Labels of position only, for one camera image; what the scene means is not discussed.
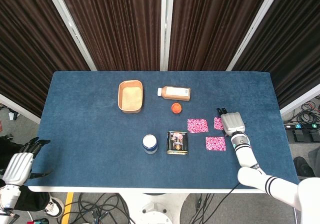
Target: bottle label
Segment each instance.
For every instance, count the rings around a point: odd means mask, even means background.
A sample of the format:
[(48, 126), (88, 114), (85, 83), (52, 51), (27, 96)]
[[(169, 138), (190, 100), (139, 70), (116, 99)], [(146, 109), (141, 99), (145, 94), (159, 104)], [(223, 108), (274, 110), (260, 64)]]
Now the bottle label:
[(187, 88), (167, 87), (165, 93), (166, 95), (189, 97), (189, 89)]

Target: tan bowl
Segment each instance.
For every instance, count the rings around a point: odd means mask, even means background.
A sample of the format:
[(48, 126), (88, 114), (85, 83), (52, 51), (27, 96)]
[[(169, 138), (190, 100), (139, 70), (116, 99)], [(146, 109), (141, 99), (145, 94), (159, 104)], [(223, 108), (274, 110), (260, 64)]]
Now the tan bowl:
[(124, 113), (138, 113), (143, 101), (143, 87), (139, 80), (124, 81), (119, 85), (118, 107)]

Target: white table edge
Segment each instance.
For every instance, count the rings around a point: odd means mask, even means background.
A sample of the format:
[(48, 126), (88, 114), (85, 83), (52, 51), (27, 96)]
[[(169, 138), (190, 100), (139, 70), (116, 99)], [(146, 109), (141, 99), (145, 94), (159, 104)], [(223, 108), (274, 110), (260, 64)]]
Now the white table edge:
[[(171, 189), (171, 188), (93, 188), (28, 186), (33, 192), (57, 193), (229, 193), (231, 189)], [(235, 189), (232, 193), (264, 193), (258, 189)]]

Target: orange ball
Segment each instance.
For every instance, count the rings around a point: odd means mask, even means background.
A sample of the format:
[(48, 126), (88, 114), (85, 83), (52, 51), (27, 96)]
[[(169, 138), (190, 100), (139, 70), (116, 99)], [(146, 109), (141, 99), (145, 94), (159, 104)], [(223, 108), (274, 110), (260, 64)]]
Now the orange ball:
[(182, 106), (181, 106), (179, 103), (174, 103), (174, 104), (171, 106), (171, 111), (172, 111), (174, 114), (179, 114), (179, 113), (182, 111)]

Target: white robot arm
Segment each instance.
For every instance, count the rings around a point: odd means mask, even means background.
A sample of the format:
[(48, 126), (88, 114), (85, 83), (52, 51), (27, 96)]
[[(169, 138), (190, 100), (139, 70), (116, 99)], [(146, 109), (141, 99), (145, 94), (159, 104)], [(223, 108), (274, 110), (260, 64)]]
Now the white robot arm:
[(259, 166), (240, 113), (227, 113), (218, 109), (224, 131), (231, 136), (236, 157), (240, 163), (238, 180), (241, 184), (257, 188), (268, 195), (301, 211), (302, 224), (320, 223), (320, 178), (309, 178), (299, 183), (290, 183), (278, 177), (269, 176)]
[(19, 215), (14, 214), (13, 210), (21, 193), (20, 186), (28, 178), (43, 177), (50, 173), (31, 174), (33, 160), (41, 147), (50, 142), (49, 140), (37, 140), (38, 137), (31, 139), (24, 145), (20, 153), (13, 155), (2, 177), (5, 186), (0, 189), (0, 224), (7, 224), (10, 217), (13, 217), (10, 224), (19, 218)]

